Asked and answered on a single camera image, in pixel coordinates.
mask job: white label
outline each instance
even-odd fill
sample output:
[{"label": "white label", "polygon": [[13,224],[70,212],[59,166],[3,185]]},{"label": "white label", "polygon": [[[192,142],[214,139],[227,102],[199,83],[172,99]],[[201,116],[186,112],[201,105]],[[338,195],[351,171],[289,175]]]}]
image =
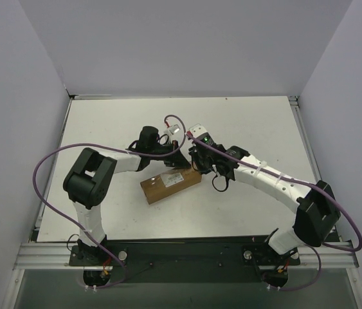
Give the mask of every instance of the white label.
[{"label": "white label", "polygon": [[161,174],[161,179],[166,188],[170,187],[171,185],[174,185],[175,183],[183,181],[181,173]]}]

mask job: white tabletop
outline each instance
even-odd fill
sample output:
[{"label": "white tabletop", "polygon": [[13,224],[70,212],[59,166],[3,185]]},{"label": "white tabletop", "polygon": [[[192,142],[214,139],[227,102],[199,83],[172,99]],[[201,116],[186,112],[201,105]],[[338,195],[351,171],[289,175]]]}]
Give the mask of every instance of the white tabletop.
[{"label": "white tabletop", "polygon": [[[143,126],[162,133],[167,114],[181,117],[187,129],[202,124],[225,148],[237,145],[283,173],[314,181],[287,97],[74,100],[62,145],[91,142],[125,149],[138,139]],[[189,147],[187,142],[182,150],[188,159]],[[62,182],[81,150],[59,154],[48,196],[75,219]],[[148,205],[140,182],[167,169],[162,162],[151,162],[142,172],[113,176],[102,203],[109,239],[262,235],[294,221],[283,204],[249,185],[231,182],[226,192],[215,191],[210,174],[202,183]],[[65,241],[77,232],[78,227],[46,208],[38,241]]]}]

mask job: brown box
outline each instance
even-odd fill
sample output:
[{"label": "brown box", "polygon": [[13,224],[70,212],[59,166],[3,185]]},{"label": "brown box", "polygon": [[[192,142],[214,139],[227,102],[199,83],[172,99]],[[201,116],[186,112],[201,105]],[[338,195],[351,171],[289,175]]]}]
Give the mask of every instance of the brown box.
[{"label": "brown box", "polygon": [[141,182],[148,204],[160,201],[192,185],[200,183],[202,175],[194,169],[171,169]]}]

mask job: white wall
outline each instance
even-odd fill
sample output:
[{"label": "white wall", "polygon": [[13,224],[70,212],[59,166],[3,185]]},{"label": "white wall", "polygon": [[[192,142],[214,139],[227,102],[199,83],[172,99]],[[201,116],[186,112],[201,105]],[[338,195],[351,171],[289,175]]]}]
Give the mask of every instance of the white wall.
[{"label": "white wall", "polygon": [[[323,179],[362,231],[362,0],[354,0],[300,97]],[[341,224],[346,239],[352,232]],[[362,251],[358,254],[362,276]]]},{"label": "white wall", "polygon": [[[0,0],[0,306],[39,205],[33,167],[56,146],[67,105],[66,90],[20,4]],[[41,187],[47,177],[48,169]]]},{"label": "white wall", "polygon": [[351,0],[20,0],[71,94],[299,95]]}]

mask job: black mounting plate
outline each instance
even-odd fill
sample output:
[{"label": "black mounting plate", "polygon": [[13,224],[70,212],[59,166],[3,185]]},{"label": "black mounting plate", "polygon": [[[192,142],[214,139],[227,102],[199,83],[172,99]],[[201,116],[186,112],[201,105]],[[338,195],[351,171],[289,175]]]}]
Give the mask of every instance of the black mounting plate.
[{"label": "black mounting plate", "polygon": [[[266,243],[267,236],[221,238],[108,240],[115,256],[126,251],[127,283],[249,283],[261,282],[258,266],[276,266],[281,257]],[[245,251],[251,259],[244,258]],[[299,265],[299,259],[289,259]],[[72,247],[72,267],[102,266],[103,262],[85,258]],[[113,261],[111,281],[123,276]]]}]

